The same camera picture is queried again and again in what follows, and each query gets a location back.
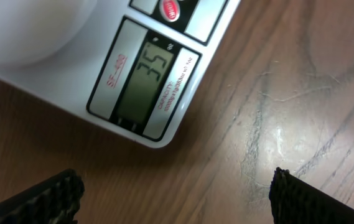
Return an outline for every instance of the power button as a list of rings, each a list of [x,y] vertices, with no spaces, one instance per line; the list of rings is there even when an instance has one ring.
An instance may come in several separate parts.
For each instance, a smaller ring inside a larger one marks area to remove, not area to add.
[[[177,0],[160,0],[160,13],[167,22],[175,22],[181,15]]]

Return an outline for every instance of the digital kitchen scale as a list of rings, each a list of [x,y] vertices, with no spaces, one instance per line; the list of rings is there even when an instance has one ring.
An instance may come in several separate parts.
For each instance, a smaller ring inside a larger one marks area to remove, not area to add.
[[[98,0],[61,51],[0,69],[0,80],[145,146],[163,147],[239,1]]]

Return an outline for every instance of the lcd display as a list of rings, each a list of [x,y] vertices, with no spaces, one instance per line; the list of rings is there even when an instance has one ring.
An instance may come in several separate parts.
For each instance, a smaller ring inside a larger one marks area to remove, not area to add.
[[[143,124],[174,55],[150,42],[138,58],[133,74],[117,109],[120,118]]]

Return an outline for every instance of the white bowl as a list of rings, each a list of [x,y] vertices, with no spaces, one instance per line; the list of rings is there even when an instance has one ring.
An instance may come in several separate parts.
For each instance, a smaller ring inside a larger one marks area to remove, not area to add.
[[[0,0],[0,65],[55,53],[83,27],[96,0]]]

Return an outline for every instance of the wooden table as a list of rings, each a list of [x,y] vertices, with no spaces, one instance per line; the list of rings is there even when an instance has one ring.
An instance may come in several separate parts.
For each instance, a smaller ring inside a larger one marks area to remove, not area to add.
[[[159,151],[0,82],[0,201],[70,167],[81,223],[272,223],[277,166],[354,208],[354,0],[243,0]]]

